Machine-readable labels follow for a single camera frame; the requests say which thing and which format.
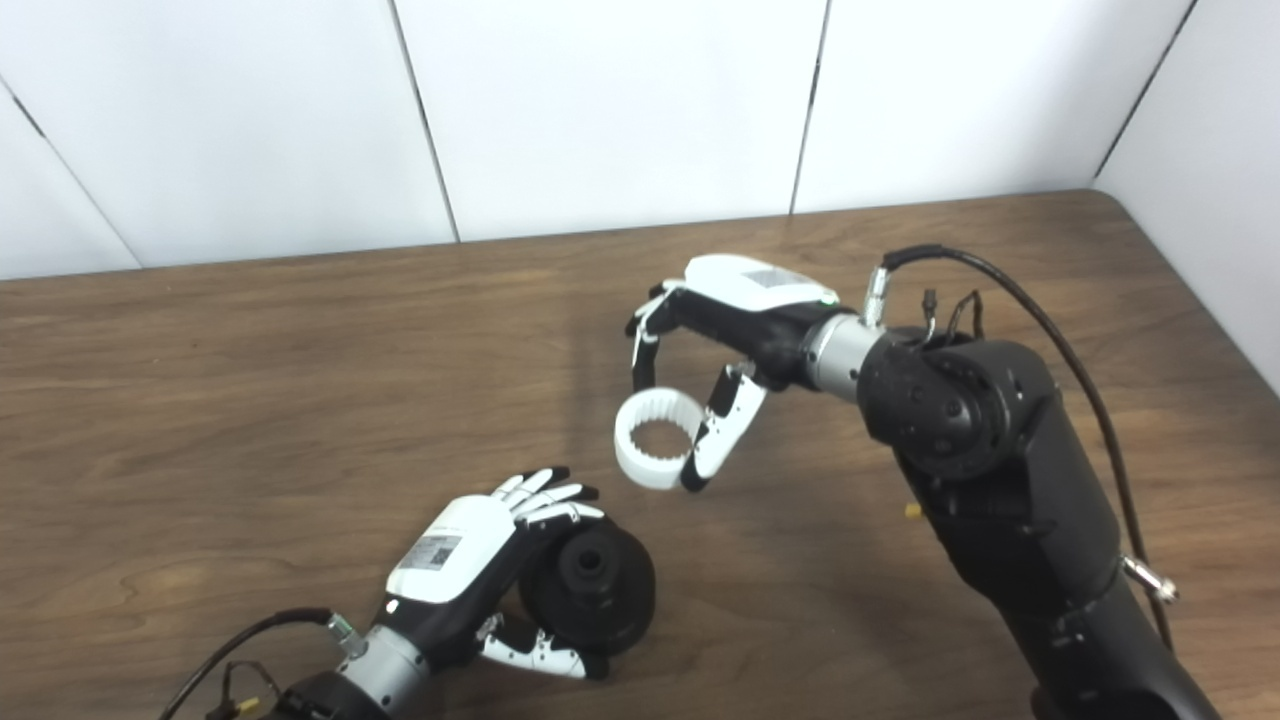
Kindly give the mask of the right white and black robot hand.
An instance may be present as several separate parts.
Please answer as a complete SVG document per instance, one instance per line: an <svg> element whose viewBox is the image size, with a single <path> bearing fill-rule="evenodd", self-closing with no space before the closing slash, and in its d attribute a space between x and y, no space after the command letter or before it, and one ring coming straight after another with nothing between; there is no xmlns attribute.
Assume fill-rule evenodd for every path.
<svg viewBox="0 0 1280 720"><path fill-rule="evenodd" d="M682 277L649 290L623 328L634 392L614 419L621 471L648 489L704 489L769 395L817 387L809 366L820 331L854 314L833 290L786 268L736 254L691 259ZM740 355L704 402L657 383L660 342L676 331Z"/></svg>

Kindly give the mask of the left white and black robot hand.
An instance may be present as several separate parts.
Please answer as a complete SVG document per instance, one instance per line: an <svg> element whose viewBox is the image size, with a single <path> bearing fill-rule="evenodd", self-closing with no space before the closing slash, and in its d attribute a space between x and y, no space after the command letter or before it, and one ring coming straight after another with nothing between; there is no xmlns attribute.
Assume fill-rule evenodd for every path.
<svg viewBox="0 0 1280 720"><path fill-rule="evenodd" d="M603 680L609 662L535 626L507 641L498 603L556 542L609 523L596 488L566 466L517 473L453 498L393 568L375 626L407 641L431 675L477 656L558 676Z"/></svg>

